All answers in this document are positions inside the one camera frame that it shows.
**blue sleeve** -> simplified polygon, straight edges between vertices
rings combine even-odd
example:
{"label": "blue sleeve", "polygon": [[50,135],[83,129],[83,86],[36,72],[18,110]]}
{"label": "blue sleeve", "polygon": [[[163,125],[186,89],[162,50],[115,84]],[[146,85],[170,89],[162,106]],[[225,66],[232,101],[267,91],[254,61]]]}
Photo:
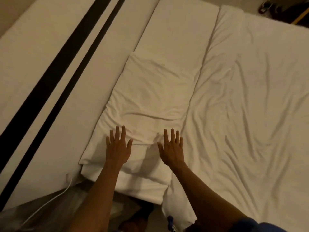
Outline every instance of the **blue sleeve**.
{"label": "blue sleeve", "polygon": [[251,218],[244,218],[236,222],[229,232],[286,232],[278,226],[261,223],[258,224]]}

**pillow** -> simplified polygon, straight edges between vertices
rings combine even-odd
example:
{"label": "pillow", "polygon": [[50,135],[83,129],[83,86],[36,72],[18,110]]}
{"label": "pillow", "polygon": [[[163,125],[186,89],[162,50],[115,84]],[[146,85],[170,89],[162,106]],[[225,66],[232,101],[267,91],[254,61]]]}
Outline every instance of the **pillow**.
{"label": "pillow", "polygon": [[177,71],[156,56],[131,53],[80,164],[103,165],[106,136],[125,125],[126,141],[133,138],[133,145],[122,171],[169,185],[172,173],[161,161],[156,143],[163,142],[164,129],[181,130],[194,86],[194,75]]}

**bed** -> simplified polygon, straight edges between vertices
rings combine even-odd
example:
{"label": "bed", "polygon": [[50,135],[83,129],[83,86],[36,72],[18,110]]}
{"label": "bed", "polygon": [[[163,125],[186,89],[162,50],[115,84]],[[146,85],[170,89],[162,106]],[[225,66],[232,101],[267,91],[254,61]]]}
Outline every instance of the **bed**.
{"label": "bed", "polygon": [[[29,11],[51,4],[51,0],[40,1]],[[0,51],[1,59],[9,55],[1,61],[8,66],[0,67],[8,75],[0,84],[8,88],[1,94],[3,133],[94,1],[76,11],[79,17],[72,18],[71,28],[61,30],[59,36],[46,36],[48,32],[43,31],[46,35],[41,38],[57,43],[56,49],[43,56],[35,70],[31,66],[41,55],[39,49],[46,46],[38,39],[32,42],[37,51],[25,65],[21,62],[27,54],[20,58],[15,54],[26,43],[21,37],[25,33],[17,37],[20,45],[15,48],[10,40],[16,35],[14,29],[20,33],[33,21],[30,16],[23,16],[0,40],[1,48],[9,45],[6,53]],[[143,7],[137,7],[136,1]],[[113,12],[105,36],[20,175],[20,160],[31,150]],[[1,197],[7,200],[3,207],[62,189],[68,178],[78,175],[79,164],[81,174],[95,181],[105,161],[104,136],[125,123],[128,138],[135,141],[116,191],[162,204],[164,214],[172,215],[180,230],[196,217],[155,148],[163,129],[171,127],[181,130],[186,163],[211,189],[258,222],[305,231],[309,226],[305,216],[309,204],[308,36],[302,27],[199,0],[110,0],[1,172]],[[14,62],[21,66],[14,67]],[[24,78],[19,80],[21,71]],[[10,182],[15,187],[7,187]]]}

